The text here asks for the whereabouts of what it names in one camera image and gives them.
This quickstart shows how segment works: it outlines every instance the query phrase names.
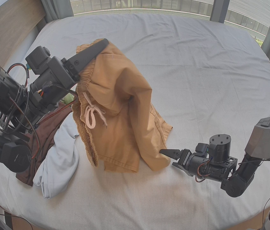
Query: brown garment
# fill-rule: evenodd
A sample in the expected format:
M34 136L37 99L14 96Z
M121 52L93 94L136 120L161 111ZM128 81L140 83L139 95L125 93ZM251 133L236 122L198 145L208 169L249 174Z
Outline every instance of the brown garment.
M55 112L60 110L65 106L64 103L59 102L58 108ZM39 155L32 159L30 167L21 173L16 174L16 178L23 183L33 186L33 178L40 166L40 164L44 161L45 156L47 155L49 149L54 145L54 135L56 131L59 129L61 123L65 120L65 118L68 116L69 113L71 113L71 107L67 107L66 109L62 110L60 113L54 115L53 117L46 120L44 123L42 123L37 129L36 133L39 138L40 142L40 152ZM48 113L45 115L44 118L48 117L49 115L52 115L53 112ZM35 154L37 150L37 141L34 134L27 134L28 137L30 137L29 141L29 147L32 152L32 155Z
M89 46L78 46L76 52ZM153 171L169 165L170 158L159 151L166 148L172 126L152 105L146 79L116 46L110 43L87 65L76 91L79 102L72 106L73 119L92 165L98 166L100 158L107 171L137 172L140 156ZM84 92L105 111L107 127L95 112L96 126L88 128Z

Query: drawstring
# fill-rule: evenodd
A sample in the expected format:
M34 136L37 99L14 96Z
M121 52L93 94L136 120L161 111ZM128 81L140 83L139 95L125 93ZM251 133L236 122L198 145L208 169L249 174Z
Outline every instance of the drawstring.
M94 111L96 111L99 114L99 116L101 117L101 119L103 120L103 122L105 123L106 128L107 128L106 119L105 119L105 117L103 115L103 114L105 114L105 111L101 110L96 105L92 105L90 99L88 98L88 95L86 94L86 92L83 92L83 95L84 95L86 101L89 104L89 105L86 106L85 111L84 111L84 116L85 116L85 121L86 121L87 127L90 128L90 129L95 128L96 120L95 120ZM91 124L89 123L89 114L91 115Z

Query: headboard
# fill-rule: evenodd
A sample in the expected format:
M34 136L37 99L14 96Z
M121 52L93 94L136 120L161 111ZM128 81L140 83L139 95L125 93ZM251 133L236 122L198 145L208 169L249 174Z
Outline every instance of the headboard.
M0 66L45 16L40 0L8 0L0 6Z

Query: bed sheet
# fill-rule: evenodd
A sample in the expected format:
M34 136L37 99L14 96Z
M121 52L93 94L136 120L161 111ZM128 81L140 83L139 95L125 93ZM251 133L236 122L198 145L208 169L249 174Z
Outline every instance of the bed sheet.
M221 23L147 13L70 17L47 24L27 54L42 45L69 58L97 38L121 49L152 86L155 108L173 125L168 148L194 151L226 133L241 161L254 125L270 116L270 61L247 31ZM16 79L25 81L24 72ZM196 183L171 165L153 172L141 161L136 174L105 172L90 165L79 137L76 147L78 168L52 199L0 164L0 205L46 229L225 229L270 197L270 162L231 198L220 183Z

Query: white cloth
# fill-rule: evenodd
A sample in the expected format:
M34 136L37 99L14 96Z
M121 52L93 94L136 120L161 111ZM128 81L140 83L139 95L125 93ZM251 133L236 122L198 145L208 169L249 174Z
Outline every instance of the white cloth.
M54 135L54 145L39 166L33 182L40 186L44 198L52 198L67 189L79 163L75 146L79 133L72 113L65 118Z
M226 133L241 162L254 125L270 116L270 61L247 31L149 13L69 17L47 24L28 53L42 45L68 59L97 38L114 43L151 85L153 105L173 126L168 148L194 152L198 142ZM172 165L153 172L141 160L138 173L105 172L103 163L91 166L79 136L75 145L78 168L67 190L48 200L0 164L0 205L46 229L216 230L256 215L270 197L270 162L231 198L220 183L196 183Z

